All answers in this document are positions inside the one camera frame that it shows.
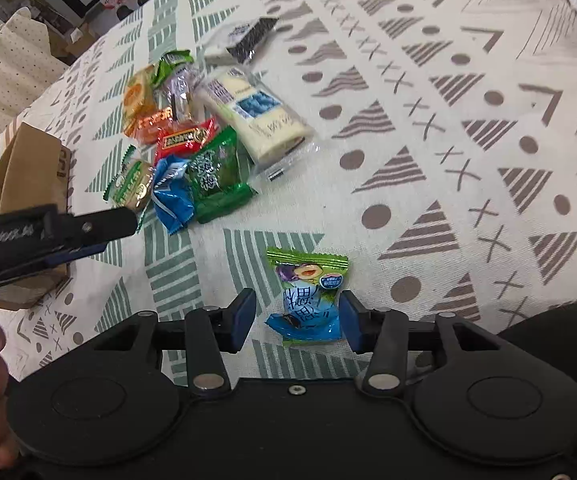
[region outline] silver screw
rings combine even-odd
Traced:
[[[224,378],[217,374],[200,374],[193,379],[193,384],[200,390],[216,390],[224,384]]]
[[[288,387],[288,392],[291,395],[304,395],[307,392],[307,389],[304,386],[300,386],[300,384],[293,384]]]
[[[376,390],[393,390],[400,385],[400,380],[391,374],[375,374],[369,377],[369,384]]]

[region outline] polka dot tablecloth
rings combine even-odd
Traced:
[[[258,316],[238,376],[341,377],[346,342],[284,348],[270,245],[347,254],[345,286],[411,319],[456,312],[497,332],[577,300],[577,17],[566,0],[151,0],[101,38],[24,117],[73,150],[71,211],[102,195],[132,142],[127,80],[174,48],[201,57],[222,23],[280,19],[252,70],[316,130],[320,150],[244,208],[139,233],[72,265],[27,312],[0,312],[24,377],[142,309],[181,319],[245,286]],[[153,149],[140,148],[151,158]],[[164,370],[186,381],[183,352]]]
[[[0,133],[67,69],[50,54],[46,25],[26,7],[0,30]]]

